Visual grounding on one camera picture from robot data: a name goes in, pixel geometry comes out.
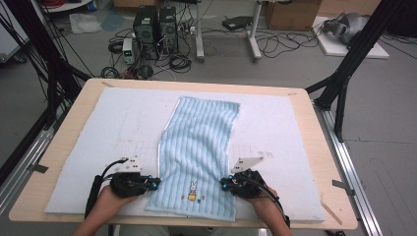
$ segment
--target desk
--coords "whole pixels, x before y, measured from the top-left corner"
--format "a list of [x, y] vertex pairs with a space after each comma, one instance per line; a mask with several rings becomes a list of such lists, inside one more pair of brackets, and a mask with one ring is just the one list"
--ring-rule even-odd
[[[66, 158], [77, 142], [80, 131], [89, 119], [89, 115], [94, 109], [102, 90], [107, 87], [217, 91], [288, 96], [294, 109], [297, 124], [326, 215], [326, 221], [324, 222], [315, 224], [294, 223], [292, 227], [317, 229], [354, 229], [357, 227], [356, 216], [345, 191], [334, 187], [331, 183], [331, 180], [340, 181], [340, 177], [310, 98], [303, 89], [104, 79], [91, 79], [84, 86], [77, 101], [71, 108], [39, 163], [49, 167], [49, 169], [44, 174], [33, 172], [27, 185], [10, 211], [9, 217], [11, 220], [34, 222], [81, 222], [84, 220], [84, 216], [81, 214], [51, 214], [44, 213], [44, 209], [54, 190]], [[201, 218], [117, 216], [111, 222], [147, 225], [265, 227], [258, 220], [240, 219], [237, 219], [235, 222], [227, 222]]]
[[[203, 37], [202, 37], [202, 23], [201, 23], [201, 18], [200, 17], [200, 4], [201, 4], [202, 0], [198, 0], [197, 1], [197, 25], [196, 25], [196, 48], [197, 48], [197, 59], [200, 62], [204, 62], [205, 61], [205, 52], [203, 49]], [[254, 17], [253, 17], [253, 22], [252, 22], [252, 27], [251, 30], [248, 31], [248, 39], [249, 39], [249, 43], [251, 45], [252, 51], [254, 53], [254, 62], [260, 60], [262, 58], [262, 54], [260, 51], [260, 48], [258, 46], [258, 43], [255, 39], [255, 33], [257, 31], [257, 26], [258, 26], [258, 20], [260, 18], [260, 13], [261, 13], [261, 9], [262, 9], [262, 2], [263, 0], [257, 0], [256, 5], [255, 5], [255, 12], [254, 12]]]

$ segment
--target blue striped towel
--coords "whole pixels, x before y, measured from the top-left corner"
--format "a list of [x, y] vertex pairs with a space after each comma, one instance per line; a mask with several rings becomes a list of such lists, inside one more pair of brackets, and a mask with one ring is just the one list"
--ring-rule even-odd
[[235, 200], [221, 191], [239, 103], [180, 97], [159, 143], [159, 188], [148, 210], [235, 220]]

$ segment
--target gray floor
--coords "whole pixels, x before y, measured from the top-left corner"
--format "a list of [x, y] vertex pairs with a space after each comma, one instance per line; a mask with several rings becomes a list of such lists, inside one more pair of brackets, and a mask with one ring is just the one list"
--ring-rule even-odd
[[[114, 12], [93, 13], [106, 28], [96, 33], [68, 34], [67, 38], [95, 75], [109, 64], [108, 39], [130, 28], [132, 21]], [[220, 28], [222, 19], [203, 21]], [[322, 49], [300, 48], [277, 58], [253, 63], [243, 34], [205, 34], [206, 62], [195, 60], [186, 74], [160, 73], [153, 80], [306, 88], [331, 75], [342, 58], [325, 56]], [[417, 46], [392, 41], [414, 57]], [[343, 135], [368, 200], [385, 235], [417, 235], [417, 64], [416, 60], [380, 42], [388, 60], [366, 59], [354, 74], [347, 95]], [[71, 63], [84, 69], [67, 50]], [[311, 94], [316, 98], [318, 92]], [[29, 63], [0, 65], [0, 164], [45, 108], [41, 86]], [[0, 235], [65, 235], [77, 224], [21, 223], [0, 217]], [[319, 230], [294, 230], [295, 235], [326, 235]], [[362, 226], [347, 235], [364, 235]]]

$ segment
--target electronic device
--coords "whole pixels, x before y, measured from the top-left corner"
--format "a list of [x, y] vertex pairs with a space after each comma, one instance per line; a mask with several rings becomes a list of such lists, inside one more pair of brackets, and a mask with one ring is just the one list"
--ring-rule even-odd
[[[107, 171], [116, 164], [121, 164], [114, 169], [114, 173], [105, 175]], [[89, 215], [95, 202], [97, 201], [98, 193], [101, 189], [101, 184], [105, 180], [110, 180], [110, 187], [112, 192], [120, 198], [129, 198], [144, 194], [146, 191], [156, 191], [158, 189], [160, 179], [152, 178], [151, 175], [141, 175], [142, 167], [137, 158], [123, 157], [109, 164], [101, 175], [96, 175], [92, 182], [91, 190], [89, 192], [89, 199], [87, 200], [85, 218]]]
[[235, 17], [221, 22], [228, 30], [238, 30], [252, 24], [252, 17]]
[[279, 197], [276, 197], [266, 186], [264, 179], [258, 171], [247, 169], [243, 172], [229, 175], [229, 177], [222, 178], [220, 180], [221, 190], [229, 191], [233, 196], [237, 196], [243, 199], [258, 198], [261, 192], [267, 194], [267, 196], [275, 203], [279, 212], [281, 212], [282, 218], [288, 227], [290, 227], [290, 219], [285, 215]]
[[358, 13], [341, 13], [336, 19], [327, 20], [323, 24], [323, 32], [331, 32], [346, 45], [351, 44], [352, 38], [368, 23], [368, 19]]
[[279, 202], [279, 197], [276, 197], [270, 191], [261, 174], [258, 171], [251, 170], [250, 168], [263, 160], [263, 154], [259, 157], [239, 158], [231, 170], [231, 172], [235, 174], [221, 178], [221, 190], [229, 191], [233, 196], [243, 199], [258, 198], [261, 192], [266, 193], [267, 196], [275, 203], [279, 212], [281, 212], [285, 223], [288, 227], [290, 227], [290, 219], [287, 215], [285, 215], [282, 205]]
[[133, 22], [140, 56], [148, 60], [158, 59], [157, 43], [160, 41], [160, 26], [156, 6], [140, 6]]
[[123, 39], [123, 57], [125, 58], [125, 63], [132, 65], [135, 62], [135, 51], [133, 50], [133, 39], [125, 38]]
[[178, 32], [175, 7], [164, 7], [159, 12], [164, 54], [178, 53]]

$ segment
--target cardboard box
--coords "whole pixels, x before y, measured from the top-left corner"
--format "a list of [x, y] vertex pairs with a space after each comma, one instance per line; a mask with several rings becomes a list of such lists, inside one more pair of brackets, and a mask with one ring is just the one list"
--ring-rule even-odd
[[265, 19], [271, 30], [310, 30], [322, 0], [294, 0], [289, 4], [268, 3]]
[[137, 11], [142, 5], [159, 7], [159, 0], [113, 0], [113, 3], [117, 9], [133, 11]]
[[371, 16], [381, 0], [323, 0], [319, 9], [319, 16], [337, 17], [340, 13], [357, 12]]

